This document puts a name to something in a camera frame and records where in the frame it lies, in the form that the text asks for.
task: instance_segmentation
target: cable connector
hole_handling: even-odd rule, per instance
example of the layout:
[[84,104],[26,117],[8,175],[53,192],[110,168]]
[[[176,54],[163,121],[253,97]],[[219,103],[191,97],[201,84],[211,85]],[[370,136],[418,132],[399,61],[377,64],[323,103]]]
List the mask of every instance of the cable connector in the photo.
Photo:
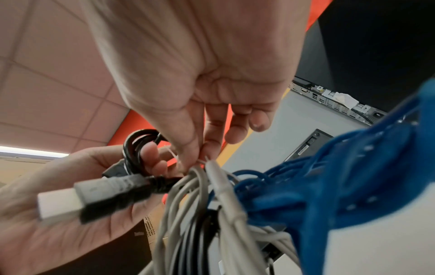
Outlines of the cable connector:
[[48,223],[76,216],[81,223],[92,222],[148,199],[153,193],[167,193],[180,179],[134,174],[78,182],[74,188],[38,194],[39,216]]

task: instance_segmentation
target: white connector cap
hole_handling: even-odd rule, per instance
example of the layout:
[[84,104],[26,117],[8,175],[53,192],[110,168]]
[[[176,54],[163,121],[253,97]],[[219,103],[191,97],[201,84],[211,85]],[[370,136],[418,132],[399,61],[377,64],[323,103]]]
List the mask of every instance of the white connector cap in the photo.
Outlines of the white connector cap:
[[53,224],[78,217],[84,208],[74,188],[38,194],[39,217],[44,224]]

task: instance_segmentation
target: black screen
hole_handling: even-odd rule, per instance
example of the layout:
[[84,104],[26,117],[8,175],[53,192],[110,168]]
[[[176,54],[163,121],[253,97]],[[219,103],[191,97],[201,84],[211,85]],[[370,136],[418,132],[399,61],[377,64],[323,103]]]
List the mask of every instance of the black screen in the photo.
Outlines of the black screen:
[[434,15],[434,1],[334,0],[296,76],[390,111],[435,73]]

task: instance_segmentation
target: black connector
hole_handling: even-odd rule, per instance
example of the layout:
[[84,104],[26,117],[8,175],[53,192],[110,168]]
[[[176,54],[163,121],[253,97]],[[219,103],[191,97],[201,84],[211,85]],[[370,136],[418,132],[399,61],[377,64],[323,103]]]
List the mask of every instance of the black connector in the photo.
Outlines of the black connector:
[[75,183],[74,190],[83,204],[80,221],[92,222],[146,200],[153,193],[167,193],[180,179],[135,174]]

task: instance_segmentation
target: hand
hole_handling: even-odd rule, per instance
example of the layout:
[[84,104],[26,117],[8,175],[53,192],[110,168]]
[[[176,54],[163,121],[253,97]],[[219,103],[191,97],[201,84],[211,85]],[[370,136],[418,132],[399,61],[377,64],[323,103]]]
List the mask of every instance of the hand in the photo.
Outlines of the hand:
[[228,143],[270,127],[296,72],[310,1],[82,4],[122,97],[175,146],[185,171],[219,154],[229,104]]
[[[146,144],[145,168],[153,175],[175,176],[166,160],[171,154],[155,143]],[[38,193],[71,188],[75,182],[97,179],[122,158],[121,146],[86,149],[47,163],[0,188],[0,274],[37,274],[72,261],[122,236],[161,200],[154,195],[110,217],[81,225],[78,218],[52,226],[38,221]]]

